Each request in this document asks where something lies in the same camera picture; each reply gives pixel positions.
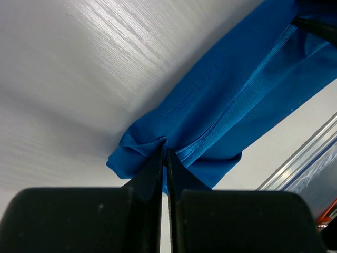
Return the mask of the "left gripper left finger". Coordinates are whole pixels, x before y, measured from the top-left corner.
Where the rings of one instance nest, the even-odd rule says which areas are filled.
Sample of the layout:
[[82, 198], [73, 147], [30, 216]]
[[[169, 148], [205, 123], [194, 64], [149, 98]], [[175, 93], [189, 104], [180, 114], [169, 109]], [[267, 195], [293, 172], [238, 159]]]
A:
[[159, 252], [162, 149], [120, 188], [28, 188], [1, 219], [1, 252]]

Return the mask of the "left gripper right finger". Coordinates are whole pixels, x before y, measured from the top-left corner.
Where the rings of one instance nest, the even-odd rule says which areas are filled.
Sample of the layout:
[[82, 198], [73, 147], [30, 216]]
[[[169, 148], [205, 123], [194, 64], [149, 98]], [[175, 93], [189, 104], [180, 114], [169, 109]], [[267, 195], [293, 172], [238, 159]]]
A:
[[212, 190], [167, 152], [172, 252], [326, 252], [303, 199], [287, 191]]

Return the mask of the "blue satin napkin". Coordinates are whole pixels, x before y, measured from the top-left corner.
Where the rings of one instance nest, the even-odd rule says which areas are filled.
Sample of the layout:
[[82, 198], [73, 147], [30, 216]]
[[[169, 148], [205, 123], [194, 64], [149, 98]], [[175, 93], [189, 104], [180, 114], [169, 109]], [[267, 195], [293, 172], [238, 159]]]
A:
[[336, 26], [336, 1], [263, 1], [123, 134], [107, 166], [135, 177], [157, 148], [214, 187], [242, 152], [336, 79], [336, 47], [291, 22]]

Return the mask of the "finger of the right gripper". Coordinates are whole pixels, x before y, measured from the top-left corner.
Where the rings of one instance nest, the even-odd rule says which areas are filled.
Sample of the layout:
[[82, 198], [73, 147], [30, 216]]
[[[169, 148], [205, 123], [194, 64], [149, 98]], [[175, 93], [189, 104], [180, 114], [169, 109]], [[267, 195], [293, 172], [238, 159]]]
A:
[[337, 46], [336, 26], [302, 17], [295, 17], [291, 24], [303, 31], [306, 31], [307, 33], [324, 39], [334, 47]]

